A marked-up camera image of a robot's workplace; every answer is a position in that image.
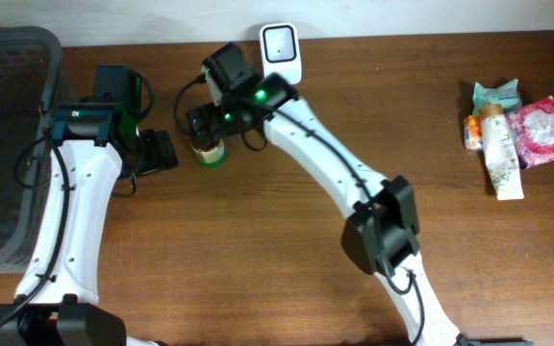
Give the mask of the green lid jar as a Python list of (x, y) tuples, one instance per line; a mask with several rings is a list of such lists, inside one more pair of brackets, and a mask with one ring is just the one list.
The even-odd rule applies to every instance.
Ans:
[(219, 167), (226, 160), (226, 147), (222, 139), (209, 144), (192, 139), (190, 147), (196, 159), (205, 167)]

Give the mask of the small orange box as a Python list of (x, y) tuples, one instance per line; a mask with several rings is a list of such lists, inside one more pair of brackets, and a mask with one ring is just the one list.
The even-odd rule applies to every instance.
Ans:
[(469, 115), (464, 119), (464, 146), (471, 151), (483, 149), (481, 123), (478, 116)]

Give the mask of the teal wipes packet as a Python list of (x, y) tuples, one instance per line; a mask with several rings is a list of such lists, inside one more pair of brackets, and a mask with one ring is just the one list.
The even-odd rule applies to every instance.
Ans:
[(479, 110), (490, 104), (500, 105), (505, 113), (521, 108), (523, 103), (517, 87), (518, 79), (496, 88), (486, 88), (476, 82), (472, 95), (474, 105), (472, 114), (478, 115)]

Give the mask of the white cream tube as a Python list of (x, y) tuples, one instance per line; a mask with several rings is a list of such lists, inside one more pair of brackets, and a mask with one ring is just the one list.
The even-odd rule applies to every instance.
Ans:
[(523, 199), (516, 147), (502, 107), (498, 104), (487, 104), (479, 110), (479, 116), (485, 166), (497, 199)]

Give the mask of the red purple tissue pack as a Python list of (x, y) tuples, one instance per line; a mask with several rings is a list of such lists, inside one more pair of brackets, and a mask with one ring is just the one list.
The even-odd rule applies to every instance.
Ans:
[(505, 115), (521, 169), (554, 161), (554, 98), (547, 96)]

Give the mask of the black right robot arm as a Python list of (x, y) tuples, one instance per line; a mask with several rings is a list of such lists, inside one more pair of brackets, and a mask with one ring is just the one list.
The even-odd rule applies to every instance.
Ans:
[(228, 43), (202, 62), (197, 82), (212, 102), (188, 113), (189, 134), (206, 143), (259, 131), (300, 164), (340, 210), (340, 245), (363, 273), (375, 277), (395, 304), (413, 345), (462, 345), (424, 270), (416, 199), (410, 183), (392, 180), (359, 160), (315, 116), (283, 76), (261, 76)]

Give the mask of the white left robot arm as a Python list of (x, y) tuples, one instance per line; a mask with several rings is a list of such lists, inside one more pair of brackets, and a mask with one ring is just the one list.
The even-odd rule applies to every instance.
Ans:
[(140, 130), (153, 88), (137, 71), (100, 65), (93, 93), (62, 103), (38, 143), (50, 179), (38, 239), (14, 300), (0, 304), (0, 345), (139, 345), (123, 320), (98, 306), (97, 269), (117, 181), (177, 166), (166, 130)]

